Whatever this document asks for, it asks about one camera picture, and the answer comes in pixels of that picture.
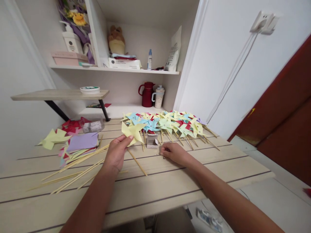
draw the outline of floor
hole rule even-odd
[[[238,191],[286,233],[311,232],[311,198],[303,192],[303,188],[310,187],[239,137],[235,136],[231,143],[276,175],[275,178],[243,187]],[[213,216],[222,220],[208,199],[189,204],[188,208],[197,233],[214,231],[196,217],[196,208],[208,209]],[[233,232],[226,222],[223,222],[223,232]]]

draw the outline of wooden shelf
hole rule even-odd
[[[108,113],[108,116],[110,118],[122,118],[123,113],[127,114],[129,112],[137,112],[137,113],[142,113],[142,112],[149,112],[149,113],[157,113],[157,112],[162,112],[164,111],[163,108],[155,108],[155,107],[150,107],[146,108],[141,105],[141,103],[138,104],[111,104],[108,108],[106,108],[106,111]],[[90,115],[103,115],[103,110],[101,108],[85,108],[82,110],[76,117],[86,117]]]
[[[84,67],[84,66],[69,66],[69,65],[50,65],[52,69],[68,69],[68,70],[94,70],[94,71],[114,71],[114,72],[132,72],[132,73],[154,73],[154,74],[180,74],[179,71],[153,71],[153,70],[130,70],[119,68],[106,67]]]

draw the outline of red kettle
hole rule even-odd
[[[152,107],[153,103],[152,103],[152,100],[151,100],[151,96],[152,96],[152,93],[153,93],[153,86],[155,85],[155,83],[152,83],[152,82],[144,82],[144,84],[140,85],[139,88],[138,88],[138,94],[140,94],[140,88],[142,86],[144,86],[144,89],[143,89],[143,94],[140,94],[143,99],[142,99],[142,106],[143,107]]]

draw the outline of white bottle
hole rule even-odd
[[[164,92],[165,90],[162,87],[162,85],[159,85],[156,91],[152,93],[152,97],[151,97],[152,102],[154,102],[153,96],[155,95],[155,108],[161,108]]]
[[[70,24],[64,21],[60,22],[66,25],[66,32],[63,32],[63,37],[68,51],[83,54],[80,38],[74,33]]]
[[[151,70],[151,63],[152,63],[152,52],[150,49],[149,50],[149,56],[148,56],[147,70]]]

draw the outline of plush toy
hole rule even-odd
[[[125,40],[120,27],[111,26],[108,42],[111,53],[124,54]]]

